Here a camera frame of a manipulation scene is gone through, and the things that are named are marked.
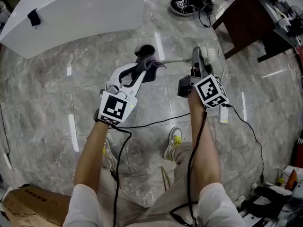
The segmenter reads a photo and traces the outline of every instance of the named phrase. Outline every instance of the black clip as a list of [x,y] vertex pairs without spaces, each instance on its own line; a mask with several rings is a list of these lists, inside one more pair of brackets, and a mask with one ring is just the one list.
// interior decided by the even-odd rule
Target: black clip
[[41,20],[36,12],[37,9],[34,9],[33,11],[31,11],[27,17],[30,19],[30,22],[32,23],[32,26],[36,26],[37,29],[37,25],[41,24]]

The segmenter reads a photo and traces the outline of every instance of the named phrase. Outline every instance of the wooden desk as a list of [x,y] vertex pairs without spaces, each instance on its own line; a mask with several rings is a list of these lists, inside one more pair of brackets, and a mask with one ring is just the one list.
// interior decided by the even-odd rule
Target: wooden desk
[[276,26],[277,19],[265,0],[235,0],[213,24],[214,30],[224,23],[234,48],[224,53],[226,59],[257,40],[262,40],[266,54],[264,61],[295,47],[295,39]]

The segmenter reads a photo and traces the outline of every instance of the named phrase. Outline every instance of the marble floor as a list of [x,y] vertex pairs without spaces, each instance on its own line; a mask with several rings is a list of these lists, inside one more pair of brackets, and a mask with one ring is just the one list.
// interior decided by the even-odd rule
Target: marble floor
[[[140,28],[76,40],[30,60],[8,48],[1,49],[0,103],[13,166],[9,169],[0,155],[3,187],[32,183],[71,194],[75,166],[99,106],[98,92],[116,67],[135,61],[135,47],[141,44],[154,45],[160,60],[186,58],[195,46],[207,47],[215,75],[221,77],[224,68],[222,84],[230,104],[247,118],[263,145],[266,180],[275,179],[277,168],[289,162],[293,143],[303,127],[300,71],[294,56],[283,53],[258,63],[263,48],[254,43],[225,60],[213,30],[203,27],[197,16],[176,16],[168,9],[169,2],[144,0]],[[214,2],[212,22],[232,0]],[[228,44],[224,27],[217,33],[222,45]],[[178,97],[177,90],[178,80],[189,74],[191,65],[178,62],[166,66],[158,70],[154,82],[142,84],[138,105],[124,126],[189,112],[187,100]],[[71,133],[70,114],[74,115],[76,134]],[[228,124],[220,124],[218,114],[218,109],[209,111],[208,121],[220,155],[222,183],[235,200],[259,180],[261,152],[251,130],[233,110]],[[182,129],[183,141],[191,141],[190,118],[182,117],[132,130],[133,137],[122,154],[121,188],[146,206],[164,192],[161,166],[173,181],[175,164],[162,156],[174,126]],[[117,155],[126,135],[111,130],[107,138]],[[80,152],[73,149],[75,139]]]

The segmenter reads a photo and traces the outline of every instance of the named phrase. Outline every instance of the brown cardboard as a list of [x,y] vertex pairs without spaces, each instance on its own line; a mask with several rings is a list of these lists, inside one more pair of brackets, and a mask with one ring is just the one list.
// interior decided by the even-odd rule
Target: brown cardboard
[[71,197],[35,186],[12,190],[2,201],[13,226],[62,226]]

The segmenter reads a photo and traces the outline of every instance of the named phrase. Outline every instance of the shirt sleeve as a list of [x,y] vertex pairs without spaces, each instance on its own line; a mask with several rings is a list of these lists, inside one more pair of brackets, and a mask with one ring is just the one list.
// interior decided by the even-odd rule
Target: shirt sleeve
[[74,187],[63,227],[102,227],[100,207],[94,190],[86,185]]
[[198,215],[205,227],[244,227],[245,223],[221,183],[212,183],[199,194]]

